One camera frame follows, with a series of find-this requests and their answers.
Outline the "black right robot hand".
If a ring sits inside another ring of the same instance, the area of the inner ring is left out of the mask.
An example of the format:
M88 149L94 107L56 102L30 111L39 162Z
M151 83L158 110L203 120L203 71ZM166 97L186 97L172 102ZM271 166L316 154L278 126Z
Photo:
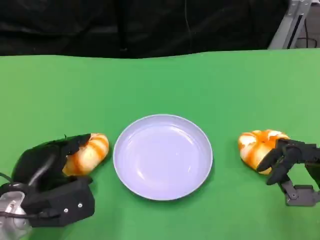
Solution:
M280 138L257 165L256 171L271 168L266 184L278 184L290 207L314 207L320 202L320 192L312 185L294 185L288 172L295 164L303 164L317 185L320 184L320 148L316 144Z

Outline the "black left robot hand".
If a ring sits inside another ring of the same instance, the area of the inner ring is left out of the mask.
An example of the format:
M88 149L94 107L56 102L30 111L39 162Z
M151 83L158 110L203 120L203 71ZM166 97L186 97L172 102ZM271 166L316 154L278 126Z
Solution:
M12 180L27 186L45 189L74 178L77 172L63 172L68 157L77 154L91 134L65 136L25 150L12 171Z

